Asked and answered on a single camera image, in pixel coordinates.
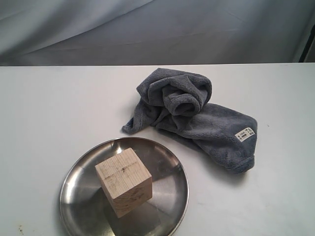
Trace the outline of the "black backdrop stand pole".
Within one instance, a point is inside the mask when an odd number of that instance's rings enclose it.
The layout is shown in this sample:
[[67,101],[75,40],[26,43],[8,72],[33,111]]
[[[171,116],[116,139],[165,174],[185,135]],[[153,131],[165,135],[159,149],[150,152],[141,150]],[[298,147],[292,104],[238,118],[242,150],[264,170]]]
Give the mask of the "black backdrop stand pole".
[[307,57],[307,55],[308,55],[308,53],[310,51],[310,48],[312,46],[312,43],[314,41],[314,38],[315,38],[315,25],[313,25],[313,27],[312,27],[312,29],[310,31],[310,34],[309,34],[309,37],[308,37],[307,42],[305,44],[305,47],[304,47],[304,49],[302,51],[302,54],[301,54],[301,56],[300,56],[300,58],[298,60],[299,63],[305,62],[306,57]]

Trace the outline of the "grey backdrop cloth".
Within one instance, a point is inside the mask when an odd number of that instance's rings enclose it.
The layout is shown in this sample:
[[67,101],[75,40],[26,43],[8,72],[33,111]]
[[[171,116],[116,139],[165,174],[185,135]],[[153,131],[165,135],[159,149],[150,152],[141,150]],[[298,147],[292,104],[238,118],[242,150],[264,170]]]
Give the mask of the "grey backdrop cloth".
[[0,63],[296,62],[314,23],[312,0],[3,0]]

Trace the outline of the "round stainless steel plate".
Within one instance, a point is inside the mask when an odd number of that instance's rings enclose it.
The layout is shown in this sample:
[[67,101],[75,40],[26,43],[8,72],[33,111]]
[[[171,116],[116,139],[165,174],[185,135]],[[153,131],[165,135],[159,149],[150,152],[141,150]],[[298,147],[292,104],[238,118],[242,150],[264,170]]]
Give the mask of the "round stainless steel plate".
[[[150,200],[118,218],[107,200],[95,166],[132,148],[153,177]],[[186,172],[165,146],[140,137],[106,141],[87,151],[61,186],[61,222],[70,236],[170,236],[184,218],[189,202]]]

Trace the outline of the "white printed clothing care label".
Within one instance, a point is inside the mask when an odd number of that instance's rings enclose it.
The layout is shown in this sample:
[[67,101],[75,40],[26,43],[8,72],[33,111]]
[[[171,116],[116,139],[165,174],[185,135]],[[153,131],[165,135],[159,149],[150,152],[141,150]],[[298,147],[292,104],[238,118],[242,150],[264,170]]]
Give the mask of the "white printed clothing care label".
[[255,135],[255,132],[250,128],[247,127],[238,133],[235,134],[235,137],[240,141],[243,142],[244,140],[248,139],[249,137]]

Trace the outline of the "wooden cube block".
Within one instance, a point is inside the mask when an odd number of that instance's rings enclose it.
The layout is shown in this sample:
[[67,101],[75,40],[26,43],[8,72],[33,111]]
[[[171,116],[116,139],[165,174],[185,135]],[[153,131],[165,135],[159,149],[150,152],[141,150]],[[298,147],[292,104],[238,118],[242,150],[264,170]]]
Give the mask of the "wooden cube block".
[[153,178],[132,148],[95,165],[101,188],[121,218],[153,196]]

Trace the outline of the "grey-blue fleece towel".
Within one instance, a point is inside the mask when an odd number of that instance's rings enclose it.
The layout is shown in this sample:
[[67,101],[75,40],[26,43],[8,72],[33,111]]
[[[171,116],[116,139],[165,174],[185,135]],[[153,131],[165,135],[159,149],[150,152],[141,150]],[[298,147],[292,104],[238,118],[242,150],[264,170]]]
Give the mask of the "grey-blue fleece towel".
[[[200,74],[158,68],[138,87],[140,100],[122,127],[127,134],[148,126],[174,133],[199,146],[214,162],[236,174],[254,166],[257,121],[210,103],[211,81]],[[255,135],[240,142],[235,134],[250,127]]]

